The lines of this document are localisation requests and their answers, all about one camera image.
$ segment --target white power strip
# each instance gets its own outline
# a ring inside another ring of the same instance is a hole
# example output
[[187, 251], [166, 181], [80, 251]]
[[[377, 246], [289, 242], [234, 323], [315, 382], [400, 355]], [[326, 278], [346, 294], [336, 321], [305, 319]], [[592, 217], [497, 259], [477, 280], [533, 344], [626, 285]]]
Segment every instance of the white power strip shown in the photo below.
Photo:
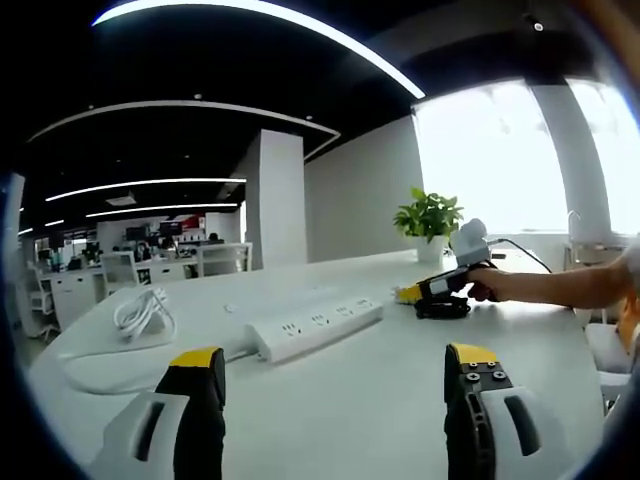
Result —
[[382, 305], [353, 298], [246, 326], [249, 341], [269, 363], [315, 350], [382, 318]]

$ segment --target white chair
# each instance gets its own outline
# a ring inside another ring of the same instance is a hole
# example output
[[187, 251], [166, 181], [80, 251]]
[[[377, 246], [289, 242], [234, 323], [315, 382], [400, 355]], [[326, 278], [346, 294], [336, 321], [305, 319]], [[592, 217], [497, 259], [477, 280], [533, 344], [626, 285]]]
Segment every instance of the white chair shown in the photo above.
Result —
[[203, 245], [196, 249], [198, 276], [210, 277], [251, 270], [253, 244]]
[[615, 401], [639, 363], [640, 324], [633, 331], [629, 352], [622, 345], [615, 325], [591, 323], [585, 328], [585, 334], [598, 369], [604, 401]]
[[41, 312], [43, 315], [53, 313], [53, 296], [50, 291], [46, 291], [42, 287], [40, 273], [34, 266], [27, 266], [25, 280], [31, 310]]
[[100, 263], [107, 296], [121, 288], [140, 285], [133, 252], [103, 253]]
[[[53, 295], [50, 291], [43, 288], [42, 281], [40, 279], [40, 272], [38, 272], [38, 270], [31, 262], [27, 264], [25, 286], [27, 289], [27, 294], [29, 296], [29, 305], [31, 311], [39, 312], [44, 317], [52, 314], [54, 311]], [[60, 333], [60, 328], [55, 324], [48, 323], [42, 325], [40, 321], [36, 321], [33, 318], [31, 318], [30, 321], [33, 325], [33, 328], [35, 328], [35, 335], [32, 334], [32, 336], [43, 337], [45, 343], [49, 343], [49, 335], [52, 332]]]

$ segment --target bright window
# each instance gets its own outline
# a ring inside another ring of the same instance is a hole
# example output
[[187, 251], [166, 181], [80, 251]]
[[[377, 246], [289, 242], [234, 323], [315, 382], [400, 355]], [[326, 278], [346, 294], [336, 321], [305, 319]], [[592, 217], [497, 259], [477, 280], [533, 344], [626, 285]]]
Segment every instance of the bright window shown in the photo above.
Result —
[[607, 187], [611, 229], [640, 232], [640, 132], [624, 98], [613, 87], [567, 79], [598, 150]]
[[567, 231], [556, 151], [524, 81], [423, 102], [415, 120], [425, 191], [457, 196], [489, 233]]

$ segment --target potted plant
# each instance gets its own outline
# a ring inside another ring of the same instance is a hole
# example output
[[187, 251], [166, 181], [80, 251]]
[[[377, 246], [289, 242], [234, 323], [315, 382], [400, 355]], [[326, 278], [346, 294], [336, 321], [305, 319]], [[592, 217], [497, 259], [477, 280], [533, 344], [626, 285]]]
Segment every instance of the potted plant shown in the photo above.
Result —
[[393, 224], [414, 241], [419, 262], [440, 263], [449, 235], [458, 229], [462, 219], [462, 207], [457, 206], [457, 197], [427, 194], [419, 188], [412, 188], [411, 196], [415, 201], [400, 205]]

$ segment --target computer monitor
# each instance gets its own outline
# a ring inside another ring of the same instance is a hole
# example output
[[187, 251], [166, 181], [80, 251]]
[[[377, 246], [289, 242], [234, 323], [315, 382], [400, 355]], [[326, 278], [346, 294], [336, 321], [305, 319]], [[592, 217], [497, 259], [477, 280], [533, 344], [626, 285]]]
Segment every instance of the computer monitor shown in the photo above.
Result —
[[64, 234], [62, 232], [54, 232], [49, 235], [49, 248], [64, 247]]
[[182, 235], [182, 222], [161, 222], [160, 223], [161, 237], [173, 237], [175, 235]]
[[149, 229], [146, 226], [129, 227], [126, 230], [126, 238], [128, 241], [141, 242], [149, 236]]

